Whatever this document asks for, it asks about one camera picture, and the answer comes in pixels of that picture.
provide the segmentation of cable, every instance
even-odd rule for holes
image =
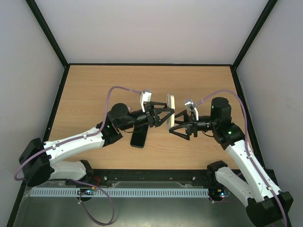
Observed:
[[[103,117],[103,122],[101,124],[101,127],[100,129],[95,132],[95,133],[92,133],[92,134],[88,134],[87,137],[91,137],[91,136],[96,136],[98,135],[104,128],[105,126],[105,121],[106,121],[106,116],[107,116],[107,110],[108,110],[108,103],[109,103],[109,97],[110,97],[110,94],[111,92],[115,89],[115,88],[118,88],[118,89],[122,89],[122,90],[125,90],[125,91],[131,91],[131,92],[134,92],[136,94],[141,94],[141,91],[136,91],[136,90],[132,90],[132,89],[128,89],[128,88],[125,88],[125,87],[120,87],[120,86],[113,86],[112,88],[110,88],[110,90],[108,91],[108,94],[107,94],[107,98],[106,98],[106,103],[105,103],[105,110],[104,110],[104,117]],[[77,136],[77,137],[74,137],[74,138],[71,138],[71,139],[68,139],[68,140],[65,140],[65,141],[62,141],[62,142],[59,142],[56,144],[57,147],[59,147],[60,145],[63,145],[63,144],[66,144],[66,143],[69,143],[69,142],[72,142],[72,141],[75,141],[75,140],[79,140],[79,139],[82,139],[83,136]],[[14,174],[14,179],[16,181],[23,181],[25,180],[25,178],[18,178],[17,175],[18,173],[21,171],[21,169],[27,164],[29,163],[31,160],[33,160],[35,157],[43,154],[44,152],[52,149],[53,147],[50,146],[48,148],[45,148],[41,151],[38,151],[37,153],[35,153],[34,155],[32,155],[31,157],[29,157],[27,160],[25,160],[19,167],[18,169],[16,170],[15,174]]]
[[[209,96],[205,97],[204,99],[202,99],[201,101],[197,102],[197,104],[194,106],[194,107],[197,107],[198,105],[202,104],[204,101],[206,101],[207,99],[209,99],[210,97],[218,94],[218,93],[221,93],[221,92],[228,92],[228,93],[231,93],[233,94],[237,100],[239,101],[240,105],[241,105],[241,108],[242,108],[242,112],[243,112],[243,115],[244,115],[244,123],[245,123],[245,140],[244,140],[244,143],[245,143],[245,151],[246,151],[246,154],[248,157],[250,157],[250,151],[248,149],[248,127],[247,127],[247,115],[246,115],[246,111],[245,111],[245,108],[244,108],[244,105],[241,101],[241,99],[239,98],[239,96],[234,93],[233,91],[230,91],[230,90],[227,90],[227,89],[223,89],[223,90],[219,90],[219,91],[215,91],[213,93],[211,93]],[[250,161],[252,163],[252,165],[255,167],[256,171],[258,172],[258,174],[260,175],[260,177],[262,178],[262,180],[264,181],[266,187],[270,187],[270,184],[268,183],[267,179],[265,178],[265,176],[261,173],[261,171],[259,170],[259,168],[257,167],[257,164],[255,163],[254,160],[252,160],[252,158],[250,158]],[[287,227],[287,219],[286,219],[286,214],[285,214],[285,211],[283,209],[283,206],[281,204],[281,201],[279,200],[279,198],[277,197],[276,193],[273,191],[273,190],[270,190],[270,192],[273,194],[276,202],[278,203],[278,206],[281,210],[281,213],[282,213],[282,217],[283,217],[283,222],[284,222],[284,227]]]
[[[108,197],[108,199],[109,199],[109,201],[110,201],[110,204],[112,205],[112,218],[111,218],[110,221],[107,222],[107,223],[103,223],[103,222],[97,221],[97,220],[94,219],[94,218],[91,216],[91,214],[88,212],[88,210],[86,209],[86,207],[84,206],[84,204],[83,204],[83,202],[82,202],[82,200],[81,200],[81,197],[82,197],[82,195],[84,194],[84,192],[82,192],[82,193],[80,194],[80,196],[79,196],[79,204],[81,203],[81,205],[82,205],[82,207],[84,208],[85,213],[87,214],[87,216],[90,218],[90,220],[92,220],[92,221],[93,221],[94,223],[96,223],[97,225],[99,225],[99,226],[109,226],[110,224],[112,224],[112,223],[113,223],[113,220],[114,220],[114,217],[115,217],[115,205],[114,205],[114,202],[113,202],[112,198],[109,196],[109,194],[108,194],[106,191],[104,191],[102,188],[99,188],[99,187],[97,187],[97,186],[94,186],[93,184],[84,183],[84,182],[76,181],[76,180],[73,180],[73,179],[70,179],[70,180],[71,180],[71,181],[74,181],[75,183],[87,185],[87,186],[90,186],[90,187],[95,187],[95,188],[97,188],[98,190],[102,191],[102,192]]]
[[[202,133],[203,133],[205,136],[207,136],[207,137],[212,137],[212,138],[214,137],[214,136],[211,136],[211,135],[207,135],[207,134],[206,134],[205,132],[203,132],[203,131],[202,131]]]

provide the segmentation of white bracket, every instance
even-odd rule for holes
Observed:
[[[152,92],[150,90],[147,90],[147,89],[144,89],[143,92],[141,93],[140,104],[141,104],[141,108],[142,108],[143,113],[145,113],[144,104],[146,102],[151,101],[151,96],[152,96]]]

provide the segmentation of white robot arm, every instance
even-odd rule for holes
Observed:
[[[258,162],[250,146],[245,146],[242,130],[232,123],[228,100],[214,98],[210,116],[198,116],[191,99],[186,100],[185,106],[191,114],[184,110],[175,115],[175,118],[183,116],[184,120],[175,120],[178,125],[170,128],[169,132],[190,140],[191,134],[197,137],[198,131],[212,131],[214,139],[233,158],[245,178],[243,181],[226,163],[218,161],[207,166],[208,180],[214,185],[227,187],[246,207],[247,215],[255,226],[263,227],[282,217],[285,219],[293,198],[289,192],[281,191]],[[176,131],[181,128],[185,128],[185,134]]]
[[[174,114],[173,108],[166,103],[151,102],[152,93],[144,90],[141,93],[141,110],[129,112],[123,103],[114,105],[107,113],[105,123],[86,132],[62,140],[47,141],[34,139],[19,158],[20,168],[23,171],[27,185],[32,187],[53,179],[73,179],[89,181],[93,170],[85,160],[66,162],[64,159],[79,154],[85,150],[102,148],[113,144],[123,136],[120,131],[133,127],[158,127]],[[160,113],[167,115],[160,118]]]

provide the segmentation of wooden table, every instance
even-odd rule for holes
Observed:
[[[220,90],[235,91],[231,70],[225,66],[83,66],[70,67],[49,140],[66,138],[100,123],[105,100],[112,86],[135,90],[150,89],[152,101],[166,102],[167,93],[176,100],[176,113],[184,110],[184,100],[198,102]],[[231,94],[221,93],[232,106],[232,119],[242,130],[241,107]],[[114,90],[109,108],[119,102],[132,110],[140,109],[140,96]],[[210,100],[198,107],[199,115],[210,114]],[[143,149],[130,146],[131,133],[113,145],[82,152],[68,161],[88,160],[99,169],[206,169],[214,161],[223,160],[237,168],[230,156],[213,138],[199,132],[190,141],[171,135],[166,124],[149,128]]]

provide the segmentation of black frame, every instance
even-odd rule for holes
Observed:
[[[125,63],[106,63],[106,64],[102,64],[102,63],[68,63],[64,54],[62,53],[55,37],[53,36],[53,33],[51,32],[47,22],[45,21],[39,7],[37,6],[35,0],[25,0],[29,6],[29,8],[31,9],[33,15],[35,16],[37,22],[39,23],[41,29],[43,30],[46,38],[48,39],[49,43],[51,44],[53,50],[55,51],[58,59],[60,60],[62,66],[64,67],[64,72],[62,75],[62,79],[61,79],[61,83],[55,98],[55,102],[51,111],[51,115],[45,130],[45,134],[43,137],[43,141],[48,140],[52,126],[53,126],[53,122],[54,122],[54,118],[59,106],[59,102],[61,99],[61,95],[64,89],[64,84],[68,75],[68,71],[70,69],[71,65],[124,65],[124,66],[229,66],[232,72],[232,78],[236,87],[236,91],[238,96],[240,97],[241,101],[244,104],[244,108],[245,108],[245,112],[247,113],[248,116],[248,132],[249,132],[249,136],[250,136],[250,141],[252,144],[252,148],[254,150],[254,153],[256,155],[256,158],[258,159],[258,161],[261,163],[261,165],[265,168],[265,164],[263,161],[263,157],[260,151],[260,147],[258,144],[258,140],[256,137],[256,133],[255,130],[253,128],[253,124],[251,121],[251,116],[249,114],[249,110],[248,110],[248,106],[245,100],[245,96],[241,87],[241,83],[239,81],[239,77],[237,74],[237,68],[240,65],[241,61],[243,60],[245,54],[247,53],[247,51],[249,50],[250,46],[252,45],[253,41],[255,40],[255,38],[257,37],[259,31],[261,30],[262,26],[264,25],[266,19],[268,18],[270,12],[272,11],[272,9],[274,8],[275,4],[277,3],[278,0],[268,0],[266,6],[264,7],[261,15],[259,16],[257,22],[255,23],[250,35],[248,36],[246,42],[244,43],[242,49],[240,50],[235,62],[233,63],[233,65],[230,64],[142,64],[142,63],[133,63],[133,64],[125,64]],[[133,179],[137,179],[138,175],[136,175],[136,173],[138,172],[142,172],[144,173],[146,170],[96,170],[96,172],[100,172],[100,174],[107,174],[107,175],[116,175],[116,174],[120,174],[120,173],[124,173],[127,174],[129,176],[129,174],[133,174],[134,178]],[[192,176],[192,174],[202,174],[204,173],[205,170],[176,170],[176,171],[167,171],[167,170],[153,170],[152,172],[155,173],[159,178],[163,177],[163,176],[168,176],[171,174],[180,174],[182,176],[184,176],[186,179],[189,178],[189,176]],[[275,179],[275,174],[273,172],[273,170],[268,170],[270,172],[271,178]],[[26,188],[26,183],[22,182],[20,190],[18,192],[12,213],[10,215],[9,221],[7,223],[8,227],[13,226],[17,213],[18,213],[18,209],[21,203],[21,200],[23,198],[23,194]]]

